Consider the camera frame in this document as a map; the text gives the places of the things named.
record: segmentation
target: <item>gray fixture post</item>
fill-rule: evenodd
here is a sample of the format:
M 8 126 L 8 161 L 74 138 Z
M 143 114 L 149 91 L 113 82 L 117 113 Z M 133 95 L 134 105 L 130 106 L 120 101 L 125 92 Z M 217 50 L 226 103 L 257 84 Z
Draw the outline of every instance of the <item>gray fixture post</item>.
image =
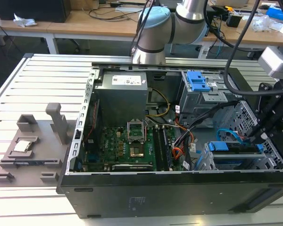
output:
M 61 143 L 67 143 L 67 121 L 64 115 L 60 114 L 60 103 L 49 103 L 46 107 L 46 114 L 50 115 L 54 124 L 54 129 L 58 133 Z

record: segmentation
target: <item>blue plastic clip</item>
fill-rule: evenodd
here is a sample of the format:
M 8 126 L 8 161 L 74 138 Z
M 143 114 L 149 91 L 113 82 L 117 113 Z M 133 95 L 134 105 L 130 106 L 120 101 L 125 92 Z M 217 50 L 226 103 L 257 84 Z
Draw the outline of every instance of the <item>blue plastic clip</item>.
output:
M 209 150 L 212 151 L 228 151 L 226 142 L 223 141 L 212 141 L 208 144 Z
M 264 146 L 262 144 L 256 145 L 260 153 L 264 151 Z
M 187 79 L 192 91 L 209 92 L 211 90 L 211 88 L 207 86 L 206 78 L 202 76 L 201 72 L 188 71 Z

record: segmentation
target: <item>label sticker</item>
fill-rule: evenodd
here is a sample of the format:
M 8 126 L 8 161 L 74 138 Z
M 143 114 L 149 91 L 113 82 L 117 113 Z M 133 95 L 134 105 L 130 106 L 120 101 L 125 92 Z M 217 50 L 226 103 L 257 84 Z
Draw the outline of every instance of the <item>label sticker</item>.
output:
M 180 113 L 180 106 L 179 106 L 179 105 L 175 105 L 175 112 L 176 112 L 177 114 Z
M 112 85 L 141 86 L 142 79 L 137 75 L 114 75 Z
M 29 165 L 28 162 L 15 162 L 16 165 Z
M 191 144 L 191 152 L 195 152 L 196 153 L 196 144 Z
M 146 197 L 130 197 L 128 209 L 132 211 L 139 210 L 146 202 Z
M 187 170 L 190 170 L 190 165 L 186 161 L 183 161 L 183 167 L 185 167 Z
M 215 82 L 207 82 L 208 86 L 216 86 L 217 87 L 217 84 Z

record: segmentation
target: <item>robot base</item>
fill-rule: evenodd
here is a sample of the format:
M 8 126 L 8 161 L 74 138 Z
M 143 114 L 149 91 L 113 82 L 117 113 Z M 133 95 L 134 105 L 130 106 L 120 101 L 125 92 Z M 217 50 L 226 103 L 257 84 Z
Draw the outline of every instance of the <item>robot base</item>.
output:
M 147 53 L 137 48 L 133 55 L 132 62 L 133 64 L 143 65 L 165 65 L 166 56 L 164 50 L 158 53 Z

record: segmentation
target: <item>ram slot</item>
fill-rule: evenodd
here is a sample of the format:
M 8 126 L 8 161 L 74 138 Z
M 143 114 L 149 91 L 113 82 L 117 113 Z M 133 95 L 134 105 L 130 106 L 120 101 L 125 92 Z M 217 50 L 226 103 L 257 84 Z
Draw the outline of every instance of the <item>ram slot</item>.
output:
M 158 128 L 155 128 L 153 126 L 152 133 L 153 133 L 153 143 L 154 143 L 156 169 L 157 169 L 157 171 L 162 171 L 163 170 L 163 163 L 162 163 L 162 159 L 161 159 L 161 148 L 160 148 Z
M 164 136 L 164 131 L 163 128 L 159 128 L 158 130 L 159 134 L 159 143 L 160 143 L 160 154 L 163 162 L 163 170 L 164 171 L 169 171 L 169 166 L 168 166 L 168 160 L 166 156 L 166 138 Z
M 163 134 L 164 134 L 164 141 L 165 141 L 164 147 L 165 147 L 166 159 L 168 162 L 168 168 L 170 169 L 172 168 L 173 162 L 172 162 L 172 155 L 171 155 L 171 151 L 170 151 L 169 143 L 168 143 L 168 136 L 166 134 L 165 128 L 163 128 Z

